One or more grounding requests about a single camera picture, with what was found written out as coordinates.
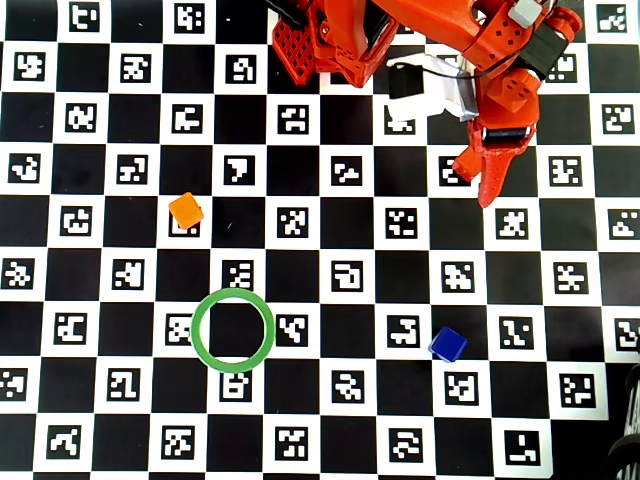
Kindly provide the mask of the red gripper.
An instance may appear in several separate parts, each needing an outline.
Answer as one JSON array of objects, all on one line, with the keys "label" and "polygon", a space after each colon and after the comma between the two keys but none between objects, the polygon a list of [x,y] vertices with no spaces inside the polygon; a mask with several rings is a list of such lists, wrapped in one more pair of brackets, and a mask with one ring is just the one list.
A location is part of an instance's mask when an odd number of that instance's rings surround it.
[{"label": "red gripper", "polygon": [[512,160],[529,146],[540,118],[542,81],[531,71],[508,71],[478,80],[479,122],[472,150],[480,158],[478,203],[488,207],[501,193]]}]

